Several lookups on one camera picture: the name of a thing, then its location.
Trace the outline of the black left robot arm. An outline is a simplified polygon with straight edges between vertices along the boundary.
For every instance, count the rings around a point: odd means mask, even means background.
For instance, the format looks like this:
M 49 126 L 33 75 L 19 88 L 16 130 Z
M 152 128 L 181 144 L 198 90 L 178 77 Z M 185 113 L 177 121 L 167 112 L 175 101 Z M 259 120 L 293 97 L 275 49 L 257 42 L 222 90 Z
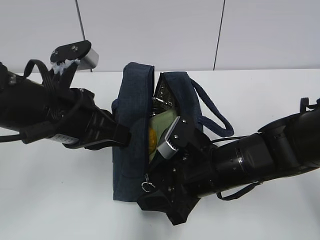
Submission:
M 42 64 L 38 66 L 42 83 L 28 79 L 30 64 L 23 76 L 0 66 L 0 126 L 16 132 L 1 136 L 2 143 L 30 144 L 48 139 L 68 149 L 92 151 L 129 144 L 129 128 L 116 122 L 109 111 L 100 109 L 93 92 L 70 87 L 74 65 L 62 75 Z

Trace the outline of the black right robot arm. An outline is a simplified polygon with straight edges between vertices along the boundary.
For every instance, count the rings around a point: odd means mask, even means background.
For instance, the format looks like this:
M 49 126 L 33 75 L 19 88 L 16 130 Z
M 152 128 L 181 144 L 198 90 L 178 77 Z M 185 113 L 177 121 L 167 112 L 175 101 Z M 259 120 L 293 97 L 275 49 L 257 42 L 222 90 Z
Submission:
M 137 204 L 179 225 L 203 197 L 235 200 L 265 182 L 319 167 L 320 105 L 307 97 L 300 100 L 298 113 L 254 134 L 229 137 L 222 146 L 197 129 L 192 118 L 178 116 L 162 136 Z

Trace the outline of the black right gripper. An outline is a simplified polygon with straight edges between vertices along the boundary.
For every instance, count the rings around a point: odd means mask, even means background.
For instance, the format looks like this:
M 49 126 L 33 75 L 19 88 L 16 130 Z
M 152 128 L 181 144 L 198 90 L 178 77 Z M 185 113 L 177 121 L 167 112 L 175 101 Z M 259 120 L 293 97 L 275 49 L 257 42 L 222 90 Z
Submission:
M 158 152 L 149 166 L 154 190 L 137 199 L 143 211 L 165 213 L 173 226 L 184 224 L 201 197 L 218 191 L 218 170 L 212 158 L 216 146 L 196 128 L 190 142 L 171 159 Z

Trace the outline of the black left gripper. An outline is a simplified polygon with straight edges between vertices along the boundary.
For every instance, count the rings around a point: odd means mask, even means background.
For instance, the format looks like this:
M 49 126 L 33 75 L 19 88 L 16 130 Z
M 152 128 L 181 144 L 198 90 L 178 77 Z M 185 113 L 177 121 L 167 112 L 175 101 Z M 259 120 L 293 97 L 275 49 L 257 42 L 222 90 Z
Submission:
M 129 145 L 130 128 L 117 124 L 110 112 L 99 108 L 91 91 L 69 88 L 46 90 L 45 93 L 48 101 L 45 139 L 59 142 L 72 150 Z

